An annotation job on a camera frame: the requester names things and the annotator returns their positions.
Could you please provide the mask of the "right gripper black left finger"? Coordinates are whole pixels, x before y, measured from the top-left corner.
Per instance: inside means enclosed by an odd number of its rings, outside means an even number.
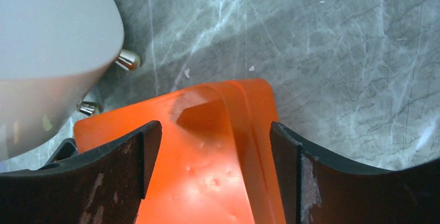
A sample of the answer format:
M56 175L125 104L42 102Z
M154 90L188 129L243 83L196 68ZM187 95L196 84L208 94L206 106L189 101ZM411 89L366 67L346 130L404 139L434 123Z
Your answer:
M1 223L134 223L161 137L151 121L41 169L1 173Z

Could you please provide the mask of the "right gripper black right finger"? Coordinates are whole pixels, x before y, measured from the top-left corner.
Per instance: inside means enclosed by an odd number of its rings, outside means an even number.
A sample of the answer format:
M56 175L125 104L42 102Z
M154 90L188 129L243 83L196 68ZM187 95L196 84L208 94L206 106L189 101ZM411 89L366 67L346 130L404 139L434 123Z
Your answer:
M439 223L439 159L381 169L279 122L271 124L270 144L287 223Z

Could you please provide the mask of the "black baking tray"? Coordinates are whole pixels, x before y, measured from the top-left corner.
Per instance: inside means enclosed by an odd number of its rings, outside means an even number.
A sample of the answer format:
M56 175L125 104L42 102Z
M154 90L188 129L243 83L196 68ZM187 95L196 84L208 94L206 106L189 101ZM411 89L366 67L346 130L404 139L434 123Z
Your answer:
M58 162L60 160L64 160L67 158L70 158L72 156L78 155L78 147L76 145L76 142L73 138L66 138L64 139L58 148L55 150L55 152L52 154L52 156L48 159L48 161L45 163L45 165L49 165L54 162Z

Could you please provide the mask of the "orange tray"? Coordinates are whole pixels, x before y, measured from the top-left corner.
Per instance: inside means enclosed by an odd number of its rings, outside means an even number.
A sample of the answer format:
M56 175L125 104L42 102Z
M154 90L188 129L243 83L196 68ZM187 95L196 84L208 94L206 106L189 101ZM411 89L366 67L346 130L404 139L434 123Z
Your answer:
M162 141L137 223L285 223L263 79L209 82L80 120L81 152L152 120Z

